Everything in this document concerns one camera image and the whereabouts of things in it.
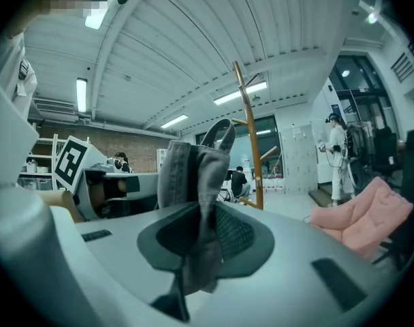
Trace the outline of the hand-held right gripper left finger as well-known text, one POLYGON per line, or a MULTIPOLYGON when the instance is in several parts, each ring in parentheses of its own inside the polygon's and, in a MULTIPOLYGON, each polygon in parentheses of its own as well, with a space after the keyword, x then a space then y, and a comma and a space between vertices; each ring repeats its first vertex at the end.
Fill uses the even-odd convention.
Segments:
POLYGON ((75 224, 52 206, 50 318, 63 327, 202 327, 183 322, 153 303, 165 302, 175 276, 154 269, 138 249, 147 226, 190 203, 118 219, 75 224))

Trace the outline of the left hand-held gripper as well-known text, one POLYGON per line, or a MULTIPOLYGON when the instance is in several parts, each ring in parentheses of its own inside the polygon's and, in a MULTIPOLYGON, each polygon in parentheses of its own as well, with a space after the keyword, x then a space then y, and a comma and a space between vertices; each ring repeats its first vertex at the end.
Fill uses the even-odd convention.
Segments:
POLYGON ((116 160, 106 157, 92 144, 70 136, 57 157, 54 176, 66 188, 74 199, 80 216, 86 221, 99 219, 91 202, 92 185, 104 184, 105 180, 114 180, 116 191, 120 191, 120 180, 123 180, 125 191, 117 200, 129 200, 135 192, 140 198, 157 195, 157 173, 139 173, 138 176, 123 172, 116 167, 116 160))

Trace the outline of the grey cloth garment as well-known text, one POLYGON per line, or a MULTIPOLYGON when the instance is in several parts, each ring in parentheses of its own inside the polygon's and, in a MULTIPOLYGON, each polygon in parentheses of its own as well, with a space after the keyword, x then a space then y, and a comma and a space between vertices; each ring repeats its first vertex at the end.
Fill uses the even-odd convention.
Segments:
POLYGON ((198 202, 195 242, 183 260, 182 282, 186 295, 214 289, 222 255, 216 234, 214 204, 227 176, 236 129, 230 119, 217 121, 199 145, 172 140, 159 171, 158 206, 198 202))

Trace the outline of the wooden coat rack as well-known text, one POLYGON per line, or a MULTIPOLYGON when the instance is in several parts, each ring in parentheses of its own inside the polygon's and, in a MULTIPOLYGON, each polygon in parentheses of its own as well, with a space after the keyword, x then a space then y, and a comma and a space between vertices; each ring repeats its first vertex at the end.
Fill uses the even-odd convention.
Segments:
POLYGON ((232 119, 233 123, 239 125, 247 126, 249 131, 249 137, 251 141, 251 149, 253 154, 253 164, 255 172, 255 202, 250 201, 249 199, 240 198, 240 201, 248 206, 257 208, 259 210, 264 209, 264 186, 263 186, 263 176, 261 170, 261 163, 264 162, 267 158, 275 155, 278 152, 278 147, 272 147, 267 153, 260 155, 259 145, 257 139, 257 130, 255 126, 255 119, 253 116, 252 106, 250 99, 247 93, 246 88, 256 79, 256 75, 252 76, 247 82, 244 82, 240 66, 237 61, 233 62, 234 71, 238 80, 238 90, 243 100, 244 112, 246 120, 232 119))

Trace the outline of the person's left forearm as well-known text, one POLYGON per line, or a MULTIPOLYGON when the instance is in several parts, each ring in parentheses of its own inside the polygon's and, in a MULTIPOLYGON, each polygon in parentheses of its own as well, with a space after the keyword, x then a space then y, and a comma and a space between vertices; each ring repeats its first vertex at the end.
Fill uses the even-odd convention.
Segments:
POLYGON ((74 223, 85 222, 74 203, 73 195, 69 191, 38 191, 38 195, 49 206, 67 209, 74 223))

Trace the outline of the white shelving unit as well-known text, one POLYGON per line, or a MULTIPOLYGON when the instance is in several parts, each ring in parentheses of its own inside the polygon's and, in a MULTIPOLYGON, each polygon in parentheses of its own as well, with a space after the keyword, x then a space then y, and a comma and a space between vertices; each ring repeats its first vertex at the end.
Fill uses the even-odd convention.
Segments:
POLYGON ((20 172, 17 184, 32 191, 67 191, 54 176, 57 157, 66 140, 57 134, 52 138, 38 138, 26 158, 26 170, 20 172))

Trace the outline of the person's left hand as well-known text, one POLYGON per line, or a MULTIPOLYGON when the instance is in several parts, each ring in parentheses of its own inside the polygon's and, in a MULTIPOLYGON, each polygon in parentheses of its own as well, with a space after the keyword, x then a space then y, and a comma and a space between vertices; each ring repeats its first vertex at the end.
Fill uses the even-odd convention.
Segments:
POLYGON ((104 179, 89 187, 89 198, 95 211, 102 209, 109 199, 122 198, 126 195, 127 186, 124 179, 104 179))

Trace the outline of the wooden step platform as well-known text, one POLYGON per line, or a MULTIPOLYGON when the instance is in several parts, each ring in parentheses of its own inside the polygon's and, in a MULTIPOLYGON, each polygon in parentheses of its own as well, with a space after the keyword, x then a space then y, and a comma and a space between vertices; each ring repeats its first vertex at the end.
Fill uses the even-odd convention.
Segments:
POLYGON ((309 191, 308 195, 317 206, 329 207, 332 205, 332 184, 325 183, 318 186, 317 189, 309 191))

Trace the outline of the row of white containers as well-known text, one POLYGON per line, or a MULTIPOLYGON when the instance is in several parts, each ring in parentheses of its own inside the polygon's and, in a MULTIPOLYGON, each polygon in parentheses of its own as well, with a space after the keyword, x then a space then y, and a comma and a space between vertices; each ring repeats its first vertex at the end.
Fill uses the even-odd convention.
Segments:
POLYGON ((263 180, 263 186, 265 192, 283 193, 285 191, 285 180, 283 177, 270 176, 263 180))

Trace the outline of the dark window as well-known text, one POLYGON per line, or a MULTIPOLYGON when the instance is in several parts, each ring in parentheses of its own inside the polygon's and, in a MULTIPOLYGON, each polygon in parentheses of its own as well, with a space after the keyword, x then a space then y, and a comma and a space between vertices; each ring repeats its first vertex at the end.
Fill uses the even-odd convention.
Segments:
MULTIPOLYGON (((261 163, 263 180, 270 176, 283 177, 283 158, 276 121, 273 116, 255 119, 260 155, 277 146, 278 152, 261 163)), ((229 173, 224 188, 231 189, 232 173, 237 166, 242 166, 247 181, 251 184, 251 194, 255 193, 255 172, 251 141, 247 127, 235 124, 236 138, 230 151, 229 173)))

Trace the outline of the ceiling air conditioner unit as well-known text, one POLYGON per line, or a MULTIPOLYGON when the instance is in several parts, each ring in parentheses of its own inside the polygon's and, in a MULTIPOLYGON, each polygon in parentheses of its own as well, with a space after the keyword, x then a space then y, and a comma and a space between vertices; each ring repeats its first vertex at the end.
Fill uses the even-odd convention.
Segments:
POLYGON ((73 103, 46 98, 34 98, 33 102, 45 119, 69 123, 75 123, 79 119, 73 103))

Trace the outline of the white patterned partition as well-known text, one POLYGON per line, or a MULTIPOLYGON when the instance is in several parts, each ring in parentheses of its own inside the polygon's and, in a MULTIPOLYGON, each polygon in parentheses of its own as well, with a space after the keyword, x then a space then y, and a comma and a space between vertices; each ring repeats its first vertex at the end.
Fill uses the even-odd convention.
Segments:
POLYGON ((317 153, 311 125, 281 132, 285 193, 306 195, 318 186, 317 153))

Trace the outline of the black office chair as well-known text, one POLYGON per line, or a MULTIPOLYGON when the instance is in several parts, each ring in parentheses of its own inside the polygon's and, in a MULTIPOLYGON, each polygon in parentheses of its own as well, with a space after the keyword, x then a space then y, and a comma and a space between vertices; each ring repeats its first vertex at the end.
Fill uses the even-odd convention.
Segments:
POLYGON ((373 138, 375 154, 372 170, 383 176, 387 181, 394 172, 402 169, 398 152, 397 138, 390 127, 384 127, 375 131, 373 138))

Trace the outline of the person's white shirt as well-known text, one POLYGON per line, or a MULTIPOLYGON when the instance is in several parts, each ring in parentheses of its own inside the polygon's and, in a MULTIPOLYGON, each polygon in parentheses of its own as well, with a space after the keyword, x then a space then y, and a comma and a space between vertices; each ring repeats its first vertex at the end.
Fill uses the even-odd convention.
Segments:
POLYGON ((38 133, 27 122, 35 72, 25 56, 24 33, 0 37, 0 185, 14 185, 38 133))

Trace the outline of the dark glass door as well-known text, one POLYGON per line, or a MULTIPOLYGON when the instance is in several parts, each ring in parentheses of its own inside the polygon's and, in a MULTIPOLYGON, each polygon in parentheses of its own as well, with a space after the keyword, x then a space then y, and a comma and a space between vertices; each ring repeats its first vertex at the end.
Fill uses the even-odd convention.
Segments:
MULTIPOLYGON (((362 177, 376 175, 383 178, 372 170, 375 131, 390 127, 397 138, 397 152, 399 131, 392 103, 380 77, 365 56, 340 55, 330 73, 330 81, 340 100, 351 135, 352 156, 360 161, 362 177)), ((394 172, 387 182, 394 182, 399 172, 394 172)))

